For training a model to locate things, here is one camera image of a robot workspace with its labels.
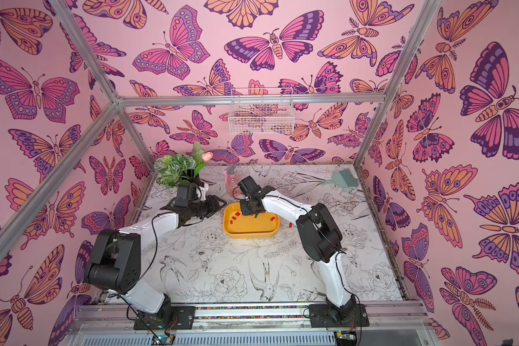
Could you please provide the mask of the yellow plastic storage tray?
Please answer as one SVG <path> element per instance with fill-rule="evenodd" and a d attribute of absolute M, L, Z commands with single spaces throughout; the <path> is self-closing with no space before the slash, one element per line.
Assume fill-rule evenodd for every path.
<path fill-rule="evenodd" d="M 239 203 L 226 206 L 223 230 L 232 239 L 262 239 L 275 236 L 280 228 L 280 218 L 274 213 L 261 213 L 257 217 L 244 216 Z"/>

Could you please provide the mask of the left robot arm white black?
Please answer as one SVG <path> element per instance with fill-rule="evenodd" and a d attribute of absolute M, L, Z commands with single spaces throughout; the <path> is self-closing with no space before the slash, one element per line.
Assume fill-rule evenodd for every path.
<path fill-rule="evenodd" d="M 184 202 L 175 198 L 143 221 L 119 230 L 102 230 L 95 241 L 83 281 L 117 293 L 139 312 L 158 314 L 167 296 L 153 288 L 141 272 L 141 250 L 157 246 L 159 238 L 187 226 L 192 219 L 209 219 L 227 202 L 214 195 Z"/>

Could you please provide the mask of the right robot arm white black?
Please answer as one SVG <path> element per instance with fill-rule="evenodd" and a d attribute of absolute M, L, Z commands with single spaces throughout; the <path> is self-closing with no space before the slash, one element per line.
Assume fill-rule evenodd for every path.
<path fill-rule="evenodd" d="M 270 186 L 241 191 L 244 197 L 239 202 L 245 216 L 269 212 L 296 225 L 304 251 L 319 264 L 333 322 L 344 325 L 356 321 L 353 313 L 361 312 L 360 303 L 346 283 L 340 258 L 344 254 L 343 235 L 328 208 L 322 203 L 310 206 L 292 200 Z"/>

